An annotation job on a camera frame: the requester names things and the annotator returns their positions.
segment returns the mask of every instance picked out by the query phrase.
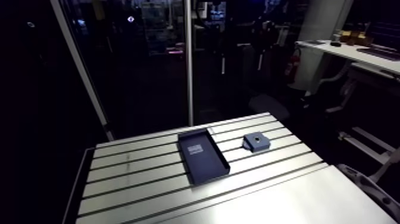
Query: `hole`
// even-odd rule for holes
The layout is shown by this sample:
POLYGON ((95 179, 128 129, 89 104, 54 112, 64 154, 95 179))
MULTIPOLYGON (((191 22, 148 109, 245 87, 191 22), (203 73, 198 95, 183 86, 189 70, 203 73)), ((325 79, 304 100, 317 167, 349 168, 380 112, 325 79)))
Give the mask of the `hole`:
POLYGON ((390 204, 390 199, 382 198, 382 202, 384 202, 385 204, 390 204))

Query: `desk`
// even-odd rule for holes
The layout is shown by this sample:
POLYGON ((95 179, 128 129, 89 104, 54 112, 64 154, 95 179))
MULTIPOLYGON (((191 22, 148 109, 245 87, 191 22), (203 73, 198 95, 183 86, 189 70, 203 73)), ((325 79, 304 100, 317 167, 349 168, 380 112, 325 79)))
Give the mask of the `desk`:
POLYGON ((100 144, 90 153, 90 168, 78 175, 82 191, 73 191, 79 209, 67 210, 78 224, 395 223, 269 113, 100 144), (231 169, 191 187, 177 134, 198 128, 209 130, 231 169), (271 139, 270 150, 242 148, 244 134, 256 131, 271 139))
POLYGON ((390 61, 384 58, 380 58, 377 56, 373 56, 370 54, 365 54, 357 51, 359 48, 366 48, 364 46, 349 46, 345 43, 342 44, 341 47, 331 46, 330 41, 321 41, 325 42, 320 45, 313 45, 310 43, 306 43, 303 41, 298 41, 297 44, 300 46, 305 46, 312 49, 317 49, 329 54, 337 55, 343 58, 347 58, 352 61, 357 61, 361 63, 366 63, 371 66, 375 66, 385 71, 389 71, 393 74, 400 75, 400 61, 390 61))

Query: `tray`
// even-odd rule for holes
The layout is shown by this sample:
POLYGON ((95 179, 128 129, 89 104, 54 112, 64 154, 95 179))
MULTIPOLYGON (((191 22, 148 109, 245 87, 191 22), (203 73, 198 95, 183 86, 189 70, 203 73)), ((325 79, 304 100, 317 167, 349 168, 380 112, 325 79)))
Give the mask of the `tray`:
POLYGON ((229 163, 207 129, 179 134, 178 145, 192 185, 200 185, 229 173, 229 163))

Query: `label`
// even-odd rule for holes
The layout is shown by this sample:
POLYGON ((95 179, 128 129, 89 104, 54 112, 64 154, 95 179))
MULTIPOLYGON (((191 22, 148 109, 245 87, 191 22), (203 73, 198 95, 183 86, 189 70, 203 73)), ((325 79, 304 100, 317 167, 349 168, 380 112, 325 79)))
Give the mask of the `label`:
POLYGON ((187 148, 189 151, 190 155, 197 154, 203 152, 203 148, 201 148, 201 145, 193 145, 187 148))

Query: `red fire extinguisher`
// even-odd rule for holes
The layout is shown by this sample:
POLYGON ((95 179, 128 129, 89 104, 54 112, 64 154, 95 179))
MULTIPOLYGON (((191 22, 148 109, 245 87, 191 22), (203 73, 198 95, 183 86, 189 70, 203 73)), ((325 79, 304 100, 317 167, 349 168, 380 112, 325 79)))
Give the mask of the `red fire extinguisher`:
POLYGON ((285 69, 285 78, 287 83, 295 82, 297 68, 300 64, 300 56, 301 50, 300 48, 296 48, 285 69))

